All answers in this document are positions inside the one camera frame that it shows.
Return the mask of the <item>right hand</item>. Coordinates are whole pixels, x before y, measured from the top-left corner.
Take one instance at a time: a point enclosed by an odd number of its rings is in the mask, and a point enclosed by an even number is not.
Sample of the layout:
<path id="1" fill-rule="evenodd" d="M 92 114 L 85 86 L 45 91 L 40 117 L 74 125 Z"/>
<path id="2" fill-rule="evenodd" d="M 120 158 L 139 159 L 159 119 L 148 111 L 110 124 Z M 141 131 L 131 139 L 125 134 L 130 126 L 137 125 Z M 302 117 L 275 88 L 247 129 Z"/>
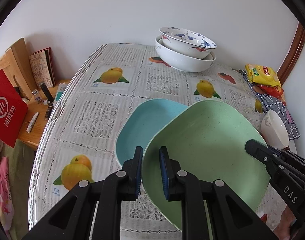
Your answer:
<path id="1" fill-rule="evenodd" d="M 289 240 L 290 239 L 290 226 L 295 220 L 295 216 L 292 213 L 291 209 L 286 206 L 285 210 L 281 214 L 281 220 L 279 224 L 274 229 L 274 234 L 280 240 Z"/>

